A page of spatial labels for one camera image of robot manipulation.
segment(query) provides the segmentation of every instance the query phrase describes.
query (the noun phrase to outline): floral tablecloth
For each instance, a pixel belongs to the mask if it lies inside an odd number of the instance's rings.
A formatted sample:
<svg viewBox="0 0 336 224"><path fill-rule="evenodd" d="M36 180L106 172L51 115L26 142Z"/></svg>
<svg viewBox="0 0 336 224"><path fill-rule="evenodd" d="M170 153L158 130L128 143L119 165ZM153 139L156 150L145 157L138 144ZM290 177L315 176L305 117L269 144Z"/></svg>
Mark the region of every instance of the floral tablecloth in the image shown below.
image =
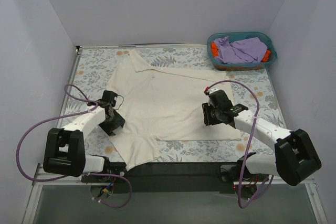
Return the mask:
<svg viewBox="0 0 336 224"><path fill-rule="evenodd" d="M77 85L91 100L101 98L114 69L129 54L127 49L84 49L73 84ZM208 59L206 47L165 47L137 48L137 52L151 65L167 68L214 69ZM267 71L228 72L231 80L249 86L260 102L259 116L273 124L283 127L275 94L272 90ZM256 104L250 93L241 86L231 84L235 103L246 105L255 111ZM72 94L79 96L76 90ZM82 102L67 99L65 114L83 111ZM64 126L73 118L63 119ZM158 162L235 162L243 156L248 140L247 133L241 133L241 141L159 141L161 158ZM87 154L102 155L112 162L122 162L119 153L108 140L101 128L96 128L85 141ZM272 150L265 144L253 139L251 151L271 154Z"/></svg>

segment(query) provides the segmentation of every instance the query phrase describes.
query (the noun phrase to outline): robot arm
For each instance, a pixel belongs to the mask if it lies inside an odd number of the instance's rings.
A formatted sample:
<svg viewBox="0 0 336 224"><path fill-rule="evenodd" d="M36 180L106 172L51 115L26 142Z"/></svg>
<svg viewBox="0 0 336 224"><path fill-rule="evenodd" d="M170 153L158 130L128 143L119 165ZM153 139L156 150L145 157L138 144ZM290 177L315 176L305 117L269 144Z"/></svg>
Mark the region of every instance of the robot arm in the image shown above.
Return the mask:
<svg viewBox="0 0 336 224"><path fill-rule="evenodd" d="M247 107L233 106L223 90L210 89L205 93L209 96L209 102L202 104L205 125L225 123L251 132L254 115ZM321 161L303 130L293 132L258 118L254 137L275 153L250 155L246 167L251 174L280 176L287 184L295 186L321 168Z"/></svg>
<svg viewBox="0 0 336 224"><path fill-rule="evenodd" d="M52 128L48 132L43 169L48 173L78 177L82 173L103 170L105 159L100 156L85 155L84 140L98 125L109 135L115 135L114 130L123 127L124 118L114 110L118 94L104 91L97 101L98 107L77 117L61 129ZM68 146L68 152L60 147Z"/></svg>

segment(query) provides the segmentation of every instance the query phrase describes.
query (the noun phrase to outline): glass panel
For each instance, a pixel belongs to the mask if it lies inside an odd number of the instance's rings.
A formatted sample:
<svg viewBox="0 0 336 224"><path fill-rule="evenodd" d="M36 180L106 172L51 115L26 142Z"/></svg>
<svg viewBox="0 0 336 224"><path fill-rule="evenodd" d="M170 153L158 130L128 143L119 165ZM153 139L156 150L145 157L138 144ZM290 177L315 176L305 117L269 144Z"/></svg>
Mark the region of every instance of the glass panel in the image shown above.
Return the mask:
<svg viewBox="0 0 336 224"><path fill-rule="evenodd" d="M127 195L112 195L120 204ZM91 200L90 186L43 186L39 223L317 223L305 185L272 185L242 210L236 199L215 193L134 193L122 209Z"/></svg>

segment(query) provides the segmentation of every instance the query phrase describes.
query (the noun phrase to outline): blue plastic basket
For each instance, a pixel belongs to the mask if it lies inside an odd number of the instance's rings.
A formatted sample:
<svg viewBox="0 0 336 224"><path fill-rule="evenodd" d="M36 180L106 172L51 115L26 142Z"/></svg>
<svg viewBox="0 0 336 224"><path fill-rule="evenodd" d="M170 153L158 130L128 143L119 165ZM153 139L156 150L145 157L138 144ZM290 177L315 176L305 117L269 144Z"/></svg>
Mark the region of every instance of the blue plastic basket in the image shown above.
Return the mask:
<svg viewBox="0 0 336 224"><path fill-rule="evenodd" d="M229 42L234 42L237 40L243 40L243 39L249 39L249 38L255 38L258 37L260 41L266 44L268 50L271 51L268 61L267 62L258 62L258 63L228 63L224 64L217 60L212 52L211 52L211 43L214 42L215 39L218 38L224 38L226 36L229 36ZM265 66L273 64L276 59L278 58L277 52L274 50L274 46L272 44L271 39L263 34L259 33L257 31L248 31L248 32L242 32L242 33L221 33L221 34L213 34L209 37L207 42L207 51L209 58L215 68L218 70L224 70L224 71L235 71L235 70L258 70L261 68L264 68Z"/></svg>

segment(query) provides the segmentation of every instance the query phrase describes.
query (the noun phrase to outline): black base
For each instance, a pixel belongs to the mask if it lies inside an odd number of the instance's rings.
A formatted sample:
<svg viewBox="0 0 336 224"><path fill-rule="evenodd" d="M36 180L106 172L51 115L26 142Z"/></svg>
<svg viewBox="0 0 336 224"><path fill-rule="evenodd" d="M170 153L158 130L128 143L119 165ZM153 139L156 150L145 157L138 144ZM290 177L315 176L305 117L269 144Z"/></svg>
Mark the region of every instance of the black base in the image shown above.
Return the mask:
<svg viewBox="0 0 336 224"><path fill-rule="evenodd" d="M186 192L215 191L233 194L233 181L224 182L220 176L222 165L237 163L147 163L136 166L129 172L125 163L110 163L112 173L119 175L124 172L133 187L133 192ZM102 177L82 176L83 183L101 183ZM116 194L128 193L128 185L121 179L115 181Z"/></svg>

